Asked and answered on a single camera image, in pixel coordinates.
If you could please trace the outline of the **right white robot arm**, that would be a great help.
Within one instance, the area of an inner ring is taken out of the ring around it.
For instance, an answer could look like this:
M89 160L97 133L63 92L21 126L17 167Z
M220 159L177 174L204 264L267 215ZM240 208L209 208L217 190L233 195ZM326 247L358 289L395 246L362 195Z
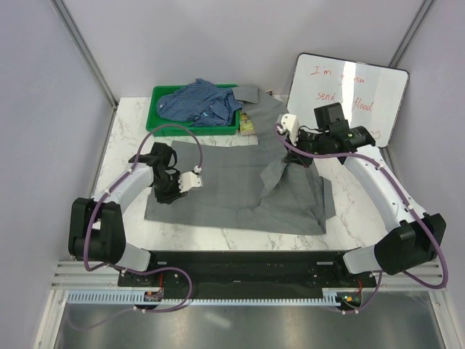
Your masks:
M401 186L384 163L371 133L363 126L351 127L340 103L315 109L317 129L299 124L287 113L280 118L276 132L293 162L337 159L351 172L375 204L387 234L369 247L343 253L333 267L334 281L349 286L359 273L383 271L391 276L439 259L446 223L441 214L428 214Z

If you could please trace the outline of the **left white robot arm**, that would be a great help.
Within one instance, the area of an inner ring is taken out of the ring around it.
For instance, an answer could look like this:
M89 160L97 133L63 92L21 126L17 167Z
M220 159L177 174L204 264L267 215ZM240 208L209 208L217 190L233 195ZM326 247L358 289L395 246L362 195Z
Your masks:
M149 251L126 241L123 214L146 188L154 190L158 203L170 204L190 189L202 186L197 173L181 173L176 164L173 148L154 143L149 153L131 157L128 167L110 187L91 198L76 199L70 216L70 254L132 270L142 285L154 285L159 268L150 262Z

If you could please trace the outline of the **grey long sleeve shirt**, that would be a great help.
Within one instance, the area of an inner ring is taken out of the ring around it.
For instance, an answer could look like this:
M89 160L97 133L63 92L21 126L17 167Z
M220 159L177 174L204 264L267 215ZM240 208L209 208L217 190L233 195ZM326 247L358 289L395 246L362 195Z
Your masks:
M153 222L323 235L335 216L331 181L314 164L285 160L286 149L273 134L284 103L253 85L236 87L236 98L251 119L258 143L203 147L203 187L171 204L147 198L145 219Z

